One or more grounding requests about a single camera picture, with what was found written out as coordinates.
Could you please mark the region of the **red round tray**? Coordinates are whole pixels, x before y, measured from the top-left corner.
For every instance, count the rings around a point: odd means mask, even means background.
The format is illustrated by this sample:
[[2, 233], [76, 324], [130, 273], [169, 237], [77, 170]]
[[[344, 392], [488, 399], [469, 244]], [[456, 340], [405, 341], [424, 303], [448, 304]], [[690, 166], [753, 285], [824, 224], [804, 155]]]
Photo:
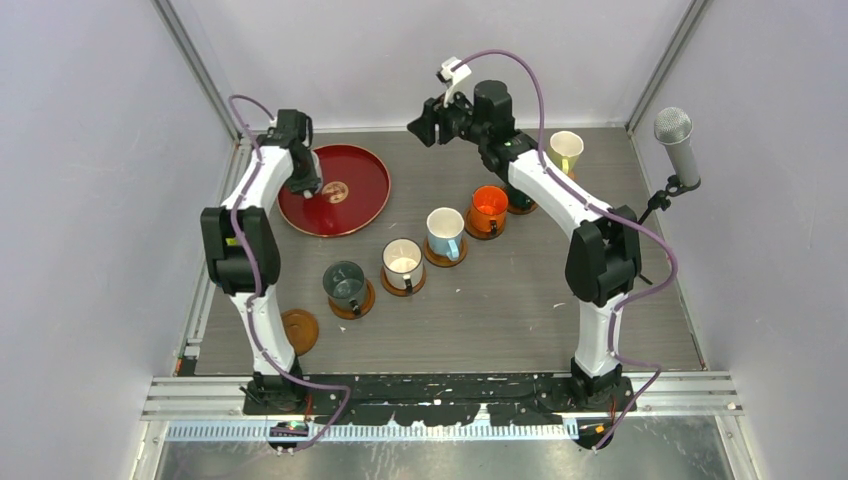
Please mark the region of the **red round tray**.
[[310, 199], [282, 189], [278, 207], [296, 230], [317, 237], [355, 233], [376, 219], [388, 203], [391, 177], [374, 153], [355, 145], [325, 145], [315, 150], [323, 187]]

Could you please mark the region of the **orange black mug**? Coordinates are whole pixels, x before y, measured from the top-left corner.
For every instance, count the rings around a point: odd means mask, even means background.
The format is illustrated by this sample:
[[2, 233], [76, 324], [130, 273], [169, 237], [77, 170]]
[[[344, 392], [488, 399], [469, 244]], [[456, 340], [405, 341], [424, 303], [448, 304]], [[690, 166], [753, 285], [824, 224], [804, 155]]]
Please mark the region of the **orange black mug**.
[[496, 221], [504, 230], [508, 208], [506, 192], [494, 185], [484, 185], [472, 194], [469, 210], [472, 212], [471, 222], [484, 232], [490, 230], [490, 222]]

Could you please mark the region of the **light blue mug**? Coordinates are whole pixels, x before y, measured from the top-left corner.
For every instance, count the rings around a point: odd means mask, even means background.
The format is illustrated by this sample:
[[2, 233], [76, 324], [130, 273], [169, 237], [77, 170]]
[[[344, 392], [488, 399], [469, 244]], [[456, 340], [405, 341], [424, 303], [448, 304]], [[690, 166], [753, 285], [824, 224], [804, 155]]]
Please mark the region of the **light blue mug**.
[[426, 226], [430, 250], [450, 262], [457, 261], [465, 228], [463, 215], [453, 208], [436, 208], [428, 215]]

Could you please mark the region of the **dark green mug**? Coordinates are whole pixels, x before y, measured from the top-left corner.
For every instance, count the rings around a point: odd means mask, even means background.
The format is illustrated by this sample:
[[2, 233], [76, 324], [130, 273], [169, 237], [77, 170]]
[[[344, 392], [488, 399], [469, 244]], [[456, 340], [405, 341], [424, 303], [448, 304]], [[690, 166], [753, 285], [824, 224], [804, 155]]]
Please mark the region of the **dark green mug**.
[[507, 191], [507, 196], [509, 199], [510, 207], [515, 210], [530, 210], [535, 205], [534, 200], [520, 190], [509, 189]]

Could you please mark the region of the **silver white mug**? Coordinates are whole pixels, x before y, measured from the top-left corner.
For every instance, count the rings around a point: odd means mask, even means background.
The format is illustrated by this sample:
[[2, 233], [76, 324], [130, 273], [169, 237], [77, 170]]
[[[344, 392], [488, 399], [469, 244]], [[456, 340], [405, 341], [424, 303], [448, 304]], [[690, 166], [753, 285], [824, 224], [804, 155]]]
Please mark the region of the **silver white mug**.
[[[421, 273], [415, 274], [423, 264], [423, 252], [421, 247], [409, 238], [396, 238], [389, 241], [382, 251], [382, 267], [387, 267], [391, 272], [399, 275], [410, 275], [420, 277]], [[403, 284], [399, 279], [393, 283], [402, 288]]]

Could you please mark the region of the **wooden coaster six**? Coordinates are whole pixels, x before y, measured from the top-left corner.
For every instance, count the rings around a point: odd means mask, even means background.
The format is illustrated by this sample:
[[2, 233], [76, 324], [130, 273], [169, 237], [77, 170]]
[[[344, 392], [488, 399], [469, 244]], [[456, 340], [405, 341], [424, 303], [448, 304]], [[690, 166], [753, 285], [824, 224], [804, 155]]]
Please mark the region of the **wooden coaster six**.
[[508, 212], [513, 215], [527, 215], [537, 208], [537, 204], [529, 197], [509, 198]]

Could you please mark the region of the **wooden coaster two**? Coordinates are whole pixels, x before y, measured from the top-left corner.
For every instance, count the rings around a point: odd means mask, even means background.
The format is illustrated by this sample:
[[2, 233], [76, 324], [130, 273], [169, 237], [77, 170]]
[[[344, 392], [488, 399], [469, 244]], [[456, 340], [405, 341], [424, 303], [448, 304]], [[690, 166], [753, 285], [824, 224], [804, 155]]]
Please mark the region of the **wooden coaster two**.
[[423, 247], [424, 257], [434, 266], [440, 268], [452, 268], [459, 265], [467, 256], [468, 245], [467, 240], [463, 239], [460, 243], [460, 254], [457, 260], [450, 260], [446, 256], [436, 254], [429, 245], [429, 240], [425, 239]]

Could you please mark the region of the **wooden coaster four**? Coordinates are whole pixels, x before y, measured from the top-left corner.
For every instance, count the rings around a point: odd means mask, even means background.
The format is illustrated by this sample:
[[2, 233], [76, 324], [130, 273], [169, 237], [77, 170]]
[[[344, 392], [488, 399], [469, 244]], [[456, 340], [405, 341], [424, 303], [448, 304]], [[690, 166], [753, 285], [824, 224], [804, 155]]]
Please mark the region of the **wooden coaster four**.
[[332, 313], [341, 319], [360, 319], [373, 309], [376, 302], [375, 289], [370, 280], [365, 280], [364, 286], [360, 289], [360, 295], [361, 298], [357, 295], [346, 299], [329, 297], [328, 305]]

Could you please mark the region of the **yellow cream mug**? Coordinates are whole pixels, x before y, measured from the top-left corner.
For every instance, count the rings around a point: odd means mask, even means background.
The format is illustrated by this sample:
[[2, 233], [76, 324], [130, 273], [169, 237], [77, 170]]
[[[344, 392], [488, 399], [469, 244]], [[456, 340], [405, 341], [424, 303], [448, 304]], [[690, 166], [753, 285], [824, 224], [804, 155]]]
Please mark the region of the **yellow cream mug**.
[[548, 158], [570, 178], [575, 178], [575, 166], [584, 151], [584, 141], [572, 131], [558, 131], [551, 135], [546, 153]]

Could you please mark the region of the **wooden coaster three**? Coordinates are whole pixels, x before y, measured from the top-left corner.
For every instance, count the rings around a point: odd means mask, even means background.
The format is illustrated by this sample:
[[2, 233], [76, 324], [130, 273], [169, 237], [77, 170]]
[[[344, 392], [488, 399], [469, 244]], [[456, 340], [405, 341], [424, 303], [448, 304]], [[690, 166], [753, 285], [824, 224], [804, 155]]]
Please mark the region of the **wooden coaster three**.
[[[390, 294], [398, 297], [410, 297], [417, 294], [425, 285], [427, 280], [427, 272], [423, 266], [420, 266], [415, 274], [421, 273], [420, 277], [410, 275], [399, 275], [391, 272], [387, 267], [382, 267], [380, 271], [380, 281], [383, 288]], [[398, 288], [393, 281], [399, 279], [403, 284], [402, 288]]]

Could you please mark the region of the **wooden coaster five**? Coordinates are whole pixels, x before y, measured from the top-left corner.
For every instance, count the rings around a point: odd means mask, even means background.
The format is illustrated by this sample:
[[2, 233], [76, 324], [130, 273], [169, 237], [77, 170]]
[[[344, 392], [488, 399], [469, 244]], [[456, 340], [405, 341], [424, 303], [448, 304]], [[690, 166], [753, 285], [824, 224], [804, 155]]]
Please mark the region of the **wooden coaster five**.
[[281, 314], [288, 341], [300, 356], [308, 353], [317, 343], [320, 329], [316, 317], [303, 309], [291, 309]]

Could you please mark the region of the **wooden coaster one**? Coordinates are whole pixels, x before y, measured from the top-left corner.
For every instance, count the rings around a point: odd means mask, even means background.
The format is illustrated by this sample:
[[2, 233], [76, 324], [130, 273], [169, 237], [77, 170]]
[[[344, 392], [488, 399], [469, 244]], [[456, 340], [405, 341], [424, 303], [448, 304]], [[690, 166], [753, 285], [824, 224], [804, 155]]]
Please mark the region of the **wooden coaster one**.
[[477, 229], [472, 224], [471, 217], [472, 217], [471, 210], [467, 210], [465, 212], [465, 215], [464, 215], [464, 222], [465, 222], [464, 230], [471, 237], [473, 237], [477, 240], [487, 241], [487, 240], [493, 240], [493, 239], [499, 237], [503, 233], [503, 229], [498, 226], [496, 221], [490, 222], [490, 230], [488, 232], [484, 232], [480, 229]]

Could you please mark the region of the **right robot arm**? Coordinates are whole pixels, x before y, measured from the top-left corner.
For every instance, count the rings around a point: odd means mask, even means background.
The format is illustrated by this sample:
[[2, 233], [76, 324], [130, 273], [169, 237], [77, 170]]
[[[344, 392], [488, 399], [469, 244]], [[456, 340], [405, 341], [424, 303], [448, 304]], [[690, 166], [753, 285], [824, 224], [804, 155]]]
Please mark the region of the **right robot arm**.
[[615, 355], [618, 320], [642, 267], [639, 235], [628, 225], [634, 212], [597, 201], [551, 165], [539, 143], [516, 127], [512, 97], [501, 81], [478, 83], [471, 98], [427, 99], [407, 129], [427, 147], [454, 138], [474, 144], [489, 171], [528, 196], [567, 235], [564, 275], [580, 301], [580, 325], [565, 392], [580, 409], [609, 406], [626, 388]]

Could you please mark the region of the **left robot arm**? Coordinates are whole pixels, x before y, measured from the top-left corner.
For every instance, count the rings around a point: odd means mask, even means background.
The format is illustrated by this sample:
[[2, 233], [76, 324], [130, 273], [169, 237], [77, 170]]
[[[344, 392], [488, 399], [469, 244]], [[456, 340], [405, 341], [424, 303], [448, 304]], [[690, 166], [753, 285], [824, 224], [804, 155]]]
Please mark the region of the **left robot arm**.
[[282, 190], [310, 199], [323, 186], [312, 150], [311, 118], [281, 109], [266, 132], [251, 139], [251, 160], [235, 190], [200, 215], [210, 280], [237, 307], [251, 345], [250, 407], [298, 412], [307, 398], [298, 355], [288, 339], [276, 293], [281, 255], [269, 215]]

